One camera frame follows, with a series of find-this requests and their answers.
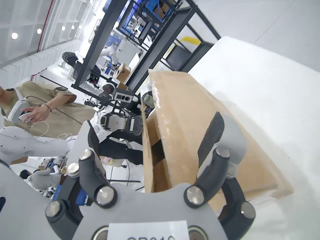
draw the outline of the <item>red trim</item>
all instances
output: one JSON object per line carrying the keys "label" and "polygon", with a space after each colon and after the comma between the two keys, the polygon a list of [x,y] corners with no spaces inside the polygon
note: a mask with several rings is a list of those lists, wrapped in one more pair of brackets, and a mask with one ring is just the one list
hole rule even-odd
{"label": "red trim", "polygon": [[37,76],[37,75],[40,74],[41,72],[45,71],[46,69],[47,69],[47,68],[43,69],[42,71],[38,72],[37,74],[31,75],[30,81],[33,81],[33,78],[34,78],[35,76]]}
{"label": "red trim", "polygon": [[46,27],[46,24],[47,24],[47,20],[48,20],[48,17],[49,17],[49,13],[50,13],[50,11],[51,11],[51,7],[52,7],[53,3],[54,3],[54,0],[51,0],[50,7],[49,7],[49,10],[48,10],[48,13],[47,13],[47,16],[46,16],[46,18],[45,18],[44,25],[43,25],[43,28],[42,28],[42,33],[41,33],[41,36],[40,36],[40,40],[39,40],[37,52],[39,52],[42,35],[43,35],[43,33],[44,33],[44,30],[45,30],[45,27]]}

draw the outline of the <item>yellow stripe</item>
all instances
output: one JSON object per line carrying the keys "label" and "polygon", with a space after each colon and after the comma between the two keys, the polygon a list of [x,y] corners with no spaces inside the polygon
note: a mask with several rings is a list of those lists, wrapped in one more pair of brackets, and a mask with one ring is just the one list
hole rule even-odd
{"label": "yellow stripe", "polygon": [[[194,37],[190,37],[190,36],[185,36],[185,37],[182,38],[180,41],[181,41],[181,42],[185,41],[185,42],[187,42],[187,43],[190,43],[190,44],[196,45],[196,46],[198,46],[198,45],[201,43],[201,41],[200,41],[199,39],[194,38]],[[168,55],[168,54],[171,52],[171,50],[173,50],[174,47],[175,47],[175,45],[172,45],[172,46],[167,50],[166,54]],[[157,67],[159,66],[159,64],[160,64],[160,62],[158,62],[158,63],[156,64],[156,66],[153,68],[153,70],[154,70],[155,68],[157,68]],[[147,79],[145,79],[145,81],[144,81],[144,82],[141,84],[141,86],[139,87],[139,89],[138,89],[138,91],[137,91],[137,93],[136,93],[137,95],[138,95],[139,92],[141,91],[141,88],[142,88],[144,85],[146,85],[148,78],[149,78],[149,76],[147,77]]]}
{"label": "yellow stripe", "polygon": [[190,36],[185,36],[183,39],[181,39],[181,42],[182,41],[185,41],[185,42],[188,42],[192,45],[196,45],[196,46],[199,46],[200,45],[200,40],[195,38],[195,37],[190,37]]}

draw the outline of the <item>ceiling light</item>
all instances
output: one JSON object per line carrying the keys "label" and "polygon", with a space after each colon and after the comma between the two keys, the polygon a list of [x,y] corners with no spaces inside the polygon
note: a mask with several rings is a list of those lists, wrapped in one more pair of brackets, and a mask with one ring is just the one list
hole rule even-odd
{"label": "ceiling light", "polygon": [[12,39],[17,39],[18,38],[18,34],[17,33],[12,33],[11,37],[12,37]]}

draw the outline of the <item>person in gray shirt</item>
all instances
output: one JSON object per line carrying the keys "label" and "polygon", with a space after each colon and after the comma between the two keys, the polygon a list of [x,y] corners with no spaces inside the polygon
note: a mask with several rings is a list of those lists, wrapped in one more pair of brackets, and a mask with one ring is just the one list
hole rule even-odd
{"label": "person in gray shirt", "polygon": [[57,186],[65,180],[65,177],[59,173],[51,173],[51,168],[46,170],[38,170],[33,174],[28,170],[24,169],[19,175],[22,179],[27,180],[31,183],[31,186],[37,190],[45,190],[49,187],[57,188]]}

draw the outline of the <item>cardboard box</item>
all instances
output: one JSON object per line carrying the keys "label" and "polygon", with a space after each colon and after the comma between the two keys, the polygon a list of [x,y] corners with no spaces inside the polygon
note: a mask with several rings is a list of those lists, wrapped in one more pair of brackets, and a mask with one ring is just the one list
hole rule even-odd
{"label": "cardboard box", "polygon": [[165,13],[163,12],[163,10],[161,8],[156,8],[154,10],[154,13],[159,16],[161,19],[163,19],[165,17]]}
{"label": "cardboard box", "polygon": [[118,89],[122,89],[122,90],[127,90],[127,89],[128,89],[128,86],[125,85],[124,83],[120,82],[120,84],[118,85],[117,88],[118,88]]}
{"label": "cardboard box", "polygon": [[[213,116],[217,111],[233,115],[187,73],[149,71],[149,76],[156,104],[143,121],[145,192],[193,184],[199,170],[198,148]],[[266,152],[239,127],[248,145],[237,174],[246,199],[258,204],[293,193],[293,187]],[[209,204],[214,211],[220,211],[225,205],[222,191]]]}
{"label": "cardboard box", "polygon": [[161,9],[164,13],[167,13],[170,10],[170,6],[164,3]]}
{"label": "cardboard box", "polygon": [[28,160],[28,157],[27,157],[27,156],[24,156],[24,157],[22,157],[22,158],[20,158],[20,159],[17,159],[17,160],[12,161],[12,162],[10,163],[10,165],[25,163],[25,162],[27,162],[27,160]]}
{"label": "cardboard box", "polygon": [[114,78],[118,79],[122,83],[125,83],[131,73],[131,68],[125,63],[122,63],[116,71]]}
{"label": "cardboard box", "polygon": [[61,174],[64,174],[64,175],[67,174],[67,167],[63,167],[63,168],[61,169]]}

